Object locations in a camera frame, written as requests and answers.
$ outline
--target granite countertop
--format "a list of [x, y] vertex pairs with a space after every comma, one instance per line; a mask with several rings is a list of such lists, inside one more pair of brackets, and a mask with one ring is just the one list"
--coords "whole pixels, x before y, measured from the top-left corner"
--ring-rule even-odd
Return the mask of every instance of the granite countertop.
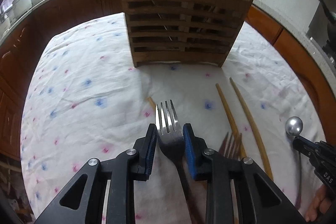
[[[5, 41], [8, 35], [29, 15], [32, 11], [40, 7], [41, 5], [45, 4], [49, 0], [43, 0], [26, 13], [24, 13], [8, 30], [2, 38], [0, 39], [0, 45]], [[307, 50], [307, 52], [311, 55], [311, 57], [315, 60], [319, 68], [321, 69], [322, 73], [324, 74], [326, 80], [328, 81], [334, 96], [336, 97], [336, 70], [332, 63], [330, 62], [329, 58], [322, 50], [320, 45], [318, 45], [314, 40], [309, 39], [305, 33], [300, 32], [297, 30], [285, 17], [283, 17], [278, 11], [269, 7], [261, 0], [254, 0], [253, 4], [269, 14], [273, 17], [276, 21], [278, 21], [281, 25], [283, 25], [300, 43], [301, 45]]]

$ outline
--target tablecloth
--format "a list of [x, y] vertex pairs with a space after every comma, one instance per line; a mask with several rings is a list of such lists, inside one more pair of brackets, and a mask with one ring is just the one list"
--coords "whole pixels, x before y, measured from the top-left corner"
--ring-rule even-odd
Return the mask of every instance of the tablecloth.
[[[219, 83], [247, 155], [263, 168], [229, 77], [256, 121], [274, 182], [294, 203], [298, 167], [284, 123], [299, 116], [305, 138], [319, 141], [325, 137], [309, 96], [278, 52], [244, 23], [222, 68], [191, 64], [134, 68], [124, 14], [120, 13], [56, 35], [36, 67], [21, 126], [22, 174], [35, 216], [88, 159], [112, 159], [146, 134], [149, 123], [155, 122], [148, 96], [157, 103], [172, 99], [180, 123], [191, 123], [195, 135], [218, 150], [231, 131], [215, 87]], [[320, 182], [307, 158], [302, 161], [300, 211], [304, 212]], [[205, 215], [205, 189], [189, 181]], [[177, 171], [158, 147], [150, 179], [134, 182], [134, 189], [137, 223], [190, 223]]]

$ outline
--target wooden basket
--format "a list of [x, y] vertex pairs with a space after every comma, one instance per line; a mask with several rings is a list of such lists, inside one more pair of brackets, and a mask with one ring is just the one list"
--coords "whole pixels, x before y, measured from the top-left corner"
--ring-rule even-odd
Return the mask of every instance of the wooden basket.
[[[222, 66], [252, 1], [122, 0], [134, 66], [153, 62]], [[209, 12], [210, 7], [217, 12]]]

